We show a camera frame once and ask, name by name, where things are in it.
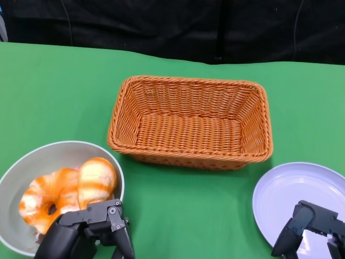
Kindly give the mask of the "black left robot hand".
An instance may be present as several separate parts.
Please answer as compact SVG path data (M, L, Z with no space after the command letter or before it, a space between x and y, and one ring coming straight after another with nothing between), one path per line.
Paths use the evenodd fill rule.
M134 258L129 220L119 199L91 203L84 210L57 217L44 235L35 258L93 258L96 241L114 246L111 258Z

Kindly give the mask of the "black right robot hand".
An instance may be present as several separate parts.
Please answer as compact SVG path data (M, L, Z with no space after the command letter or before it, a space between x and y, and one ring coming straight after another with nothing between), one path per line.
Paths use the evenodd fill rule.
M294 207L293 216L279 234L271 255L273 257L298 258L297 251L305 230L332 238L327 247L331 258L344 258L344 222L337 219L338 213L301 200Z

